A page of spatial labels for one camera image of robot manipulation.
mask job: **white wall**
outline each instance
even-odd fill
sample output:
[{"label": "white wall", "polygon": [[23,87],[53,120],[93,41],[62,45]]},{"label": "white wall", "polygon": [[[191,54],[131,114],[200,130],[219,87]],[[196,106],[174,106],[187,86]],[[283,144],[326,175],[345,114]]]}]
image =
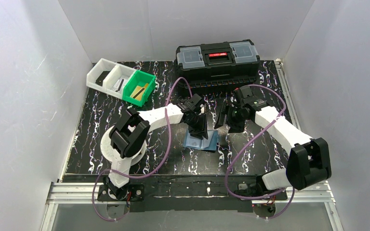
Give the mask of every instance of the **white wall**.
[{"label": "white wall", "polygon": [[300,124],[330,146],[345,230],[370,230],[370,1],[316,0],[284,59]]},{"label": "white wall", "polygon": [[57,0],[0,0],[0,231],[36,231],[91,63]]},{"label": "white wall", "polygon": [[285,56],[314,0],[59,0],[92,62],[171,61],[180,45],[251,39]]}]

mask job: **toolbox lid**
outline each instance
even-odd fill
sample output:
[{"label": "toolbox lid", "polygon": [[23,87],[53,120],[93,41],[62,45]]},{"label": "toolbox lid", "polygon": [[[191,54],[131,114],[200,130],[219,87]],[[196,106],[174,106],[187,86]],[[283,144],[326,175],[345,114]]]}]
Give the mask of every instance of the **toolbox lid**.
[{"label": "toolbox lid", "polygon": [[250,42],[234,42],[229,45],[232,48],[232,53],[235,56],[235,62],[237,64],[257,61],[257,50]]},{"label": "toolbox lid", "polygon": [[178,61],[178,64],[182,64],[183,68],[188,69],[205,66],[199,46],[182,47],[179,50],[180,52],[176,54],[176,59]]}]

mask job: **white storage bin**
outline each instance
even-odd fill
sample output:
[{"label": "white storage bin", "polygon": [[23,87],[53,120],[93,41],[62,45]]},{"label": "white storage bin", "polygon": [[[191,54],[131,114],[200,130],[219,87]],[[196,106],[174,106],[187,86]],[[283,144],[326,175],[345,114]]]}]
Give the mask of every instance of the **white storage bin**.
[{"label": "white storage bin", "polygon": [[122,99],[124,86],[135,73],[130,68],[107,59],[100,59],[88,72],[86,85],[116,98]]},{"label": "white storage bin", "polygon": [[117,63],[107,59],[100,59],[98,63],[87,73],[86,85],[89,88],[96,89],[101,92],[106,92],[104,87],[104,80],[106,76],[101,76],[104,71],[110,71],[117,65]]},{"label": "white storage bin", "polygon": [[106,93],[122,99],[124,86],[135,73],[135,69],[117,64],[103,82]]}]

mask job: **white circular base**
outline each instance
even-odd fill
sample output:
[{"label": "white circular base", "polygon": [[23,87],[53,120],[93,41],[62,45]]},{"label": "white circular base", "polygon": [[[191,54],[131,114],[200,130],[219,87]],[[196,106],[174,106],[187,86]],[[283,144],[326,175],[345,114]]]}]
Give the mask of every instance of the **white circular base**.
[{"label": "white circular base", "polygon": [[[110,132],[113,129],[113,127],[114,126],[110,127],[104,133],[100,141],[101,154],[103,154],[104,158],[106,158],[110,162],[113,162],[114,153],[119,155],[117,150],[113,149],[113,147],[111,146]],[[137,164],[143,158],[146,152],[146,147],[147,147],[147,144],[144,141],[143,146],[141,147],[141,150],[132,157],[131,166]]]}]

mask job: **black toolbox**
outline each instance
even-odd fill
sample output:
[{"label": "black toolbox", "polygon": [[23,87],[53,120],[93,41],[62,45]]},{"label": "black toolbox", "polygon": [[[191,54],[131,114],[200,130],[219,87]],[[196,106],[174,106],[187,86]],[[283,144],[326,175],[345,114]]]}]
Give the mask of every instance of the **black toolbox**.
[{"label": "black toolbox", "polygon": [[[254,83],[258,76],[260,57],[253,42],[248,40],[180,46],[174,61],[176,77],[184,77],[193,93],[200,95],[230,92]],[[188,90],[178,82],[181,95]]]}]

